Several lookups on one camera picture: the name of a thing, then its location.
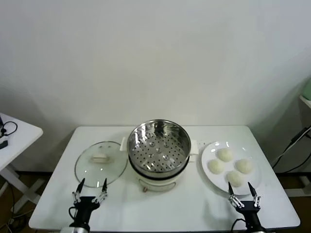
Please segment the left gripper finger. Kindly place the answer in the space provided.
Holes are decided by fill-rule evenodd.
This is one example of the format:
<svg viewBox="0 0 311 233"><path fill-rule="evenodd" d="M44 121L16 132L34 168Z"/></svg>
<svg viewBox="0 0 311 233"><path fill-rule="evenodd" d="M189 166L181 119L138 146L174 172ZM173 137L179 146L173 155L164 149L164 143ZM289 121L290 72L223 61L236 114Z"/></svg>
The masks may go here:
<svg viewBox="0 0 311 233"><path fill-rule="evenodd" d="M92 200L92 202L93 203L101 203L106 199L106 197L107 197L107 179L105 179L105 181L104 181L101 193L98 196L96 196Z"/></svg>
<svg viewBox="0 0 311 233"><path fill-rule="evenodd" d="M84 183L85 183L85 178L83 178L82 181L78 184L76 191L72 192L74 203L79 203L81 201L80 194L82 192Z"/></svg>

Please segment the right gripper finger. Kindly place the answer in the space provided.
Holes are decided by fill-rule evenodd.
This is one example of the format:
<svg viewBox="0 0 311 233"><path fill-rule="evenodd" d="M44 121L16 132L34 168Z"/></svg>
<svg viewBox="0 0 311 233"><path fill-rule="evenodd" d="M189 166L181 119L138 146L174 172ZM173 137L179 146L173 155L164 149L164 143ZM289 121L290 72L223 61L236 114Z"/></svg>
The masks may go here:
<svg viewBox="0 0 311 233"><path fill-rule="evenodd" d="M255 188L252 186L250 182L248 182L248 187L251 193L251 196L253 197L252 201L249 203L252 204L254 208L260 208L260 196L257 194Z"/></svg>
<svg viewBox="0 0 311 233"><path fill-rule="evenodd" d="M244 208L244 204L236 197L233 192L231 183L228 182L229 202L234 208Z"/></svg>

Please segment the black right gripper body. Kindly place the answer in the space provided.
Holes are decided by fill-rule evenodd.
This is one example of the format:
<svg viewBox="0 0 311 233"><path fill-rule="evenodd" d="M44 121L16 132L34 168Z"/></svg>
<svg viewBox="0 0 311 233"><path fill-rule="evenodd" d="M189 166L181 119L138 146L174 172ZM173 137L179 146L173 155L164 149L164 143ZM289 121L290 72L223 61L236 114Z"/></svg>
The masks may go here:
<svg viewBox="0 0 311 233"><path fill-rule="evenodd" d="M257 213L260 208L255 207L253 201L242 201L242 205L237 207L237 212L244 216L247 228L261 228L261 223Z"/></svg>

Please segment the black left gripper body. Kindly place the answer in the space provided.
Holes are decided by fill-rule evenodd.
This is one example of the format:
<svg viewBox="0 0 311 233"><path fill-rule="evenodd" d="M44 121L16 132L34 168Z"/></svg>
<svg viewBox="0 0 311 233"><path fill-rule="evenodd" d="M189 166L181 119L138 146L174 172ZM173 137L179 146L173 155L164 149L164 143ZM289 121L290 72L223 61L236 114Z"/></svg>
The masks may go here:
<svg viewBox="0 0 311 233"><path fill-rule="evenodd" d="M74 204L76 210L73 217L74 227L89 227L89 220L94 210L100 207L98 201L93 201L95 197L80 197L80 202Z"/></svg>

